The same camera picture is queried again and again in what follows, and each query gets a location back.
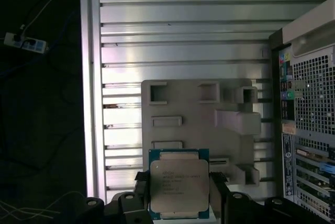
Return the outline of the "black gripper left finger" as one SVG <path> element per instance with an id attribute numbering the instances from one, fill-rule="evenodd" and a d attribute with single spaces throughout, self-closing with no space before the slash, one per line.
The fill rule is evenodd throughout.
<path id="1" fill-rule="evenodd" d="M 122 192 L 110 203 L 94 197 L 84 199 L 78 223 L 150 223 L 150 173 L 138 172 L 135 181 L 133 191 Z"/>

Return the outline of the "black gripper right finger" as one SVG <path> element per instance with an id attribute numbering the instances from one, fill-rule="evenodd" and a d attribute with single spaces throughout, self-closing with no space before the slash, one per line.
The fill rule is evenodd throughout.
<path id="1" fill-rule="evenodd" d="M 221 172 L 211 172 L 210 206 L 220 223 L 318 223 L 318 216 L 282 197 L 267 198 L 263 205 L 247 194 L 232 192 Z"/>

